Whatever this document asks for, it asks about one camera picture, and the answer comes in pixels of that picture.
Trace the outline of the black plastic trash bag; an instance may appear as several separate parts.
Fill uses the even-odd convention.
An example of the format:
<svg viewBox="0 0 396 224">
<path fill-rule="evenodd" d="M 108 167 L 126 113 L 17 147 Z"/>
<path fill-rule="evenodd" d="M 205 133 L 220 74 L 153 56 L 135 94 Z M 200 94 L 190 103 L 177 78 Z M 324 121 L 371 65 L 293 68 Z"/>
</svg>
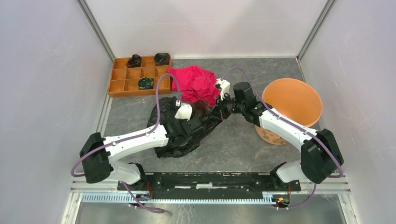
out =
<svg viewBox="0 0 396 224">
<path fill-rule="evenodd" d="M 200 146 L 201 140 L 211 134 L 211 132 L 230 113 L 221 113 L 220 96 L 215 98 L 215 105 L 211 106 L 205 100 L 198 100 L 193 103 L 190 120 L 176 119 L 178 111 L 176 97 L 163 97 L 159 99 L 160 124 L 164 125 L 170 134 L 168 144 L 163 147 L 155 147 L 158 158 L 162 157 L 183 157 L 196 150 Z"/>
</svg>

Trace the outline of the orange plastic trash bin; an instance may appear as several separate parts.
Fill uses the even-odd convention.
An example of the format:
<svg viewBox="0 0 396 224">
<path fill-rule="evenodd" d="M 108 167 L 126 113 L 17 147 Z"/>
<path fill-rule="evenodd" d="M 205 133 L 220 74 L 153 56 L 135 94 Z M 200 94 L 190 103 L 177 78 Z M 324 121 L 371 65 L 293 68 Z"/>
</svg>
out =
<svg viewBox="0 0 396 224">
<path fill-rule="evenodd" d="M 264 89 L 262 99 L 283 116 L 306 127 L 313 126 L 323 110 L 317 92 L 307 83 L 293 78 L 271 82 Z"/>
</svg>

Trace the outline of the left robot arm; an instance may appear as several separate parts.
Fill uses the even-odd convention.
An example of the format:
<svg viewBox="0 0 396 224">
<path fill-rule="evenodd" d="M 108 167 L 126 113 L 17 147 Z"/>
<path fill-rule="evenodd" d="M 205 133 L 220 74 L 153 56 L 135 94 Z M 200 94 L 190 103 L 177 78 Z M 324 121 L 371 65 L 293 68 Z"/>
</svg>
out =
<svg viewBox="0 0 396 224">
<path fill-rule="evenodd" d="M 122 158 L 150 148 L 182 146 L 204 133 L 199 118 L 168 118 L 158 125 L 113 137 L 93 133 L 79 153 L 85 180 L 88 184 L 117 180 L 141 190 L 147 184 L 142 168 L 137 163 L 121 162 Z"/>
</svg>

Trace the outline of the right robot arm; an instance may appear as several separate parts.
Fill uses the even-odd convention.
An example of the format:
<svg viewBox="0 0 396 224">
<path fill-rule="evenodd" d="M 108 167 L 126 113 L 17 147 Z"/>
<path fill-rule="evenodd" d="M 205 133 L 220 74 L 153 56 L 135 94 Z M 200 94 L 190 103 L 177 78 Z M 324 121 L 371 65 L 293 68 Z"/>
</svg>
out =
<svg viewBox="0 0 396 224">
<path fill-rule="evenodd" d="M 220 91 L 214 108 L 219 118 L 241 114 L 247 122 L 274 132 L 299 150 L 299 160 L 273 169 L 274 175 L 269 181 L 273 189 L 282 190 L 294 180 L 308 179 L 320 184 L 328 177 L 343 175 L 343 157 L 331 131 L 308 128 L 283 116 L 271 105 L 258 100 L 248 82 L 233 86 L 234 97 L 229 95 L 228 81 L 219 78 L 215 87 Z"/>
</svg>

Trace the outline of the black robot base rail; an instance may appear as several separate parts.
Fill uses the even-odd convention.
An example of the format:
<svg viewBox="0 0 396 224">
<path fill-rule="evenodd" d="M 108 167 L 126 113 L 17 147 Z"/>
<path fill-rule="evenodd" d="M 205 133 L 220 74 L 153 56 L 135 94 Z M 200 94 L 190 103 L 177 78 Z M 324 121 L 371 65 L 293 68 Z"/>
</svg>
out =
<svg viewBox="0 0 396 224">
<path fill-rule="evenodd" d="M 271 172 L 144 172 L 134 165 L 131 177 L 121 176 L 117 189 L 145 193 L 154 200 L 262 199 L 263 193 L 298 192 L 300 181 L 283 181 Z"/>
</svg>

